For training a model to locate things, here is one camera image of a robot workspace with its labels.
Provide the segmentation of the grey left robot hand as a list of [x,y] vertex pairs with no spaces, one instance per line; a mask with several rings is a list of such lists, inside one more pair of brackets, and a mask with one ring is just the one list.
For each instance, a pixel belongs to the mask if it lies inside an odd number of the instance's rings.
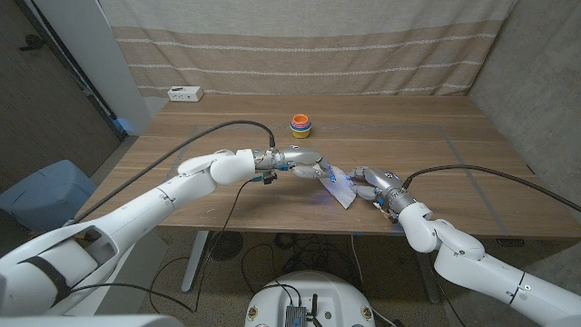
[[272,170],[291,171],[304,179],[327,179],[336,181],[329,162],[315,149],[290,145],[285,148],[271,148],[254,151],[255,172]]

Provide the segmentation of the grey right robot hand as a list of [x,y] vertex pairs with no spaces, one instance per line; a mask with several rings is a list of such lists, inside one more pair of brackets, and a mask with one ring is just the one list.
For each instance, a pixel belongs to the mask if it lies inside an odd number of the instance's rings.
[[352,169],[348,179],[351,180],[351,191],[365,200],[372,201],[392,223],[397,223],[399,214],[416,202],[393,172],[360,166]]

